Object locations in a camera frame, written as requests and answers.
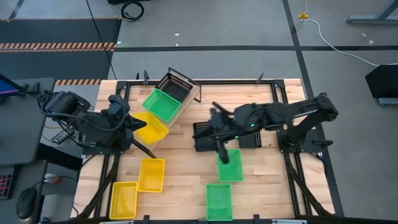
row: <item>green tray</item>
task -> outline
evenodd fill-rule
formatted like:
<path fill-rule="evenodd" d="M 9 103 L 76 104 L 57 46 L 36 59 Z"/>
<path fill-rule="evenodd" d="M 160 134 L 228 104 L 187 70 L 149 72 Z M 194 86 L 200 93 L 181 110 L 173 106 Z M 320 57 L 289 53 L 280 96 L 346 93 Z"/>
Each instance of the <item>green tray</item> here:
<path fill-rule="evenodd" d="M 223 164 L 220 157 L 218 160 L 218 180 L 220 182 L 236 182 L 243 180 L 241 151 L 239 149 L 228 149 L 229 163 Z"/>
<path fill-rule="evenodd" d="M 155 89 L 142 105 L 165 122 L 171 121 L 181 107 L 180 102 L 159 89 Z"/>
<path fill-rule="evenodd" d="M 206 185 L 206 217 L 208 221 L 232 221 L 231 184 Z"/>

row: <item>concrete floor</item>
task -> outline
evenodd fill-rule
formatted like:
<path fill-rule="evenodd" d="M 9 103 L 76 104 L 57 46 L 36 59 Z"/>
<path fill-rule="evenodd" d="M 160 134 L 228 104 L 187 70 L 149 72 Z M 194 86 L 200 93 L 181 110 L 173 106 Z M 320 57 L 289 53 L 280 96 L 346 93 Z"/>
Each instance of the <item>concrete floor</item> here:
<path fill-rule="evenodd" d="M 350 14 L 375 14 L 386 2 L 308 0 L 308 13 L 321 24 L 324 38 L 333 45 L 398 45 L 398 26 L 356 26 L 345 22 Z M 95 17 L 119 17 L 118 7 L 108 5 L 106 0 L 89 3 Z M 0 19 L 7 18 L 16 4 L 15 0 L 1 1 Z M 280 0 L 151 0 L 143 5 L 146 11 L 141 20 L 123 21 L 117 47 L 293 46 Z M 300 45 L 324 46 L 316 25 L 297 19 L 304 0 L 289 0 L 289 5 Z M 25 0 L 17 15 L 89 16 L 82 0 Z M 398 62 L 396 51 L 352 53 L 374 63 Z M 364 77 L 374 67 L 332 51 L 306 51 L 303 56 L 314 94 L 328 93 L 340 112 L 336 121 L 323 127 L 326 138 L 335 142 L 329 150 L 345 216 L 398 220 L 398 109 L 381 108 L 372 99 Z M 257 78 L 262 72 L 264 78 L 302 77 L 294 51 L 115 52 L 112 64 L 118 79 L 135 78 L 143 69 L 151 78 L 160 78 L 167 67 L 191 78 Z M 91 99 L 98 92 L 82 86 L 62 88 L 73 88 L 71 91 L 80 91 Z M 47 203 L 44 215 L 53 220 L 69 217 L 70 207 L 66 213 L 56 209 L 70 203 L 62 200 L 67 203 Z"/>

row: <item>wooden tabletop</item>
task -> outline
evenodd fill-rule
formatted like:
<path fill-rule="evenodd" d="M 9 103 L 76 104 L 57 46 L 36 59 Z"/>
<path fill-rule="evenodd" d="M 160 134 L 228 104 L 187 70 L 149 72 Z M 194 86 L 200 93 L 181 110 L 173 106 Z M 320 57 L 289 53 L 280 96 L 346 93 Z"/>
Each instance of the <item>wooden tabletop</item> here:
<path fill-rule="evenodd" d="M 285 79 L 289 103 L 305 99 L 300 79 Z M 99 88 L 96 111 L 108 107 L 108 96 L 115 93 L 116 82 L 106 80 Z M 130 90 L 131 111 L 141 108 L 142 102 L 154 86 L 133 86 Z M 195 122 L 207 121 L 211 102 L 216 101 L 227 110 L 245 103 L 271 103 L 270 85 L 202 85 L 202 102 L 192 101 L 171 127 L 169 134 L 153 150 L 164 158 L 165 177 L 162 193 L 138 193 L 136 219 L 150 215 L 155 220 L 206 219 L 206 184 L 218 183 L 216 152 L 196 152 L 192 139 Z M 278 150 L 276 133 L 261 131 L 262 148 L 241 149 L 244 180 L 232 182 L 233 215 L 235 219 L 293 218 L 289 185 L 283 155 Z M 230 141 L 226 148 L 238 148 Z M 302 154 L 307 186 L 318 201 L 334 212 L 323 164 L 308 154 Z M 135 147 L 120 159 L 119 182 L 138 181 L 141 159 L 147 155 Z M 75 195 L 75 206 L 81 212 L 88 204 L 100 179 L 103 156 L 96 156 L 80 172 Z M 300 210 L 304 212 L 302 196 L 297 187 Z M 108 193 L 103 196 L 101 215 L 105 215 Z"/>

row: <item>orange striped tape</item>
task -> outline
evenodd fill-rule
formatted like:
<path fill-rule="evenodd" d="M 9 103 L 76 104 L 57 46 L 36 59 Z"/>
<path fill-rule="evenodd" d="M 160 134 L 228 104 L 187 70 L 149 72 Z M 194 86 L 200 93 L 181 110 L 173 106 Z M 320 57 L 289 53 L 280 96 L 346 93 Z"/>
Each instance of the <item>orange striped tape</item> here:
<path fill-rule="evenodd" d="M 93 19 L 91 17 L 86 18 L 14 18 L 14 19 L 4 19 L 0 21 L 14 21 L 14 20 L 88 20 Z M 121 17 L 99 17 L 94 19 L 122 19 Z"/>
<path fill-rule="evenodd" d="M 105 42 L 102 43 L 89 42 L 89 43 L 0 43 L 0 50 L 41 50 L 41 49 L 112 49 L 114 43 Z"/>
<path fill-rule="evenodd" d="M 57 80 L 55 85 L 99 85 L 102 79 Z"/>
<path fill-rule="evenodd" d="M 104 49 L 20 49 L 20 50 L 0 50 L 0 53 L 16 53 L 16 52 L 92 52 L 103 51 Z"/>

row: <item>yellow tray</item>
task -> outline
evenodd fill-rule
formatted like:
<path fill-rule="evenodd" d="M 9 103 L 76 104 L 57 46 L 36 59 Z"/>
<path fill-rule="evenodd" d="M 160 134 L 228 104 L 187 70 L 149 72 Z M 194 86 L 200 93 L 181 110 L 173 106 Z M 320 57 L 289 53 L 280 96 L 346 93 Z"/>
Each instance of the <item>yellow tray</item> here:
<path fill-rule="evenodd" d="M 151 112 L 137 112 L 133 113 L 131 116 L 147 123 L 147 126 L 134 132 L 137 133 L 146 144 L 153 144 L 160 141 L 169 133 L 169 129 L 167 129 L 167 127 Z"/>
<path fill-rule="evenodd" d="M 164 178 L 164 159 L 142 159 L 139 170 L 139 192 L 162 192 Z"/>
<path fill-rule="evenodd" d="M 112 188 L 111 220 L 132 219 L 137 213 L 137 182 L 115 182 Z"/>

